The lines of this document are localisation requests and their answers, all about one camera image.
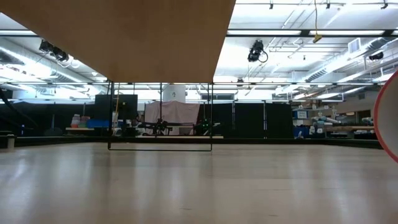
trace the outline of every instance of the ceiling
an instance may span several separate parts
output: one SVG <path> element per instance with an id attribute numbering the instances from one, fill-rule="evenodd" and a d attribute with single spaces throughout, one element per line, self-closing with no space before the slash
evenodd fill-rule
<path id="1" fill-rule="evenodd" d="M 317 27 L 319 29 L 397 29 L 398 28 L 398 0 L 387 1 L 389 5 L 381 9 L 384 3 L 377 0 L 339 0 L 330 1 L 330 8 L 326 8 L 326 1 L 318 0 L 317 3 Z M 315 29 L 316 13 L 314 1 L 311 0 L 281 0 L 274 1 L 270 9 L 270 1 L 261 0 L 237 0 L 233 15 L 229 23 L 229 29 Z M 0 14 L 1 29 L 25 29 L 4 14 Z M 42 55 L 38 50 L 41 39 L 38 37 L 3 37 L 21 46 L 23 49 Z M 245 82 L 299 82 L 300 78 L 317 67 L 326 65 L 334 58 L 339 57 L 348 50 L 348 43 L 354 37 L 322 38 L 314 44 L 313 38 L 300 37 L 226 37 L 218 59 L 214 74 L 214 82 L 235 82 L 238 78 L 244 78 Z M 374 38 L 361 38 L 365 44 Z M 248 62 L 249 49 L 256 40 L 262 40 L 264 48 L 269 56 L 266 63 Z M 371 67 L 378 67 L 389 71 L 395 68 L 397 44 L 389 44 L 384 47 L 383 60 L 370 61 L 364 57 L 358 57 L 347 65 L 338 67 L 330 74 L 325 75 L 314 82 L 337 82 L 342 77 L 361 72 Z M 101 74 L 93 76 L 92 68 L 82 62 L 78 68 L 67 69 L 94 82 L 102 82 Z M 200 70 L 200 67 L 192 67 L 192 70 Z M 381 71 L 377 69 L 358 77 L 351 82 L 368 82 L 370 77 L 379 77 Z M 271 86 L 267 89 L 275 90 L 280 86 Z M 330 91 L 330 88 L 296 88 L 293 94 L 312 91 Z"/>

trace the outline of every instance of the hardwood floor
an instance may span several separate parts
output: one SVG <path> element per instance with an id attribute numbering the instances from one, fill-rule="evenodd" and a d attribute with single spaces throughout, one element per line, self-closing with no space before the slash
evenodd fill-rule
<path id="1" fill-rule="evenodd" d="M 203 149 L 201 145 L 135 145 Z M 0 223 L 397 223 L 398 164 L 382 150 L 104 143 L 0 153 Z"/>

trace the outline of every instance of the red rim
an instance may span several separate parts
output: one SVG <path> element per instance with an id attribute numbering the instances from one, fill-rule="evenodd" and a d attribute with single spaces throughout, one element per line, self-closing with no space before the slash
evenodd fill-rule
<path id="1" fill-rule="evenodd" d="M 396 72 L 391 76 L 391 78 L 388 79 L 388 81 L 386 82 L 386 84 L 381 88 L 380 93 L 379 93 L 378 96 L 377 96 L 376 103 L 375 103 L 375 105 L 374 105 L 374 131 L 376 132 L 377 139 L 379 140 L 381 146 L 382 146 L 383 149 L 387 152 L 387 154 L 388 154 L 389 156 L 391 156 L 391 158 L 392 158 L 393 160 L 395 160 L 396 162 L 398 162 L 398 156 L 396 156 L 396 155 L 387 147 L 387 144 L 384 142 L 384 140 L 383 140 L 383 138 L 382 138 L 382 136 L 381 136 L 381 134 L 380 134 L 380 132 L 379 132 L 379 128 L 378 128 L 378 126 L 379 126 L 379 124 L 378 124 L 379 119 L 378 119 L 378 118 L 379 118 L 379 103 L 380 103 L 380 100 L 381 100 L 381 98 L 382 98 L 382 96 L 383 96 L 385 90 L 386 90 L 386 89 L 388 88 L 388 86 L 390 85 L 390 83 L 393 81 L 393 79 L 395 79 L 395 78 L 397 78 L 397 77 L 398 77 L 398 71 L 396 71 Z"/>

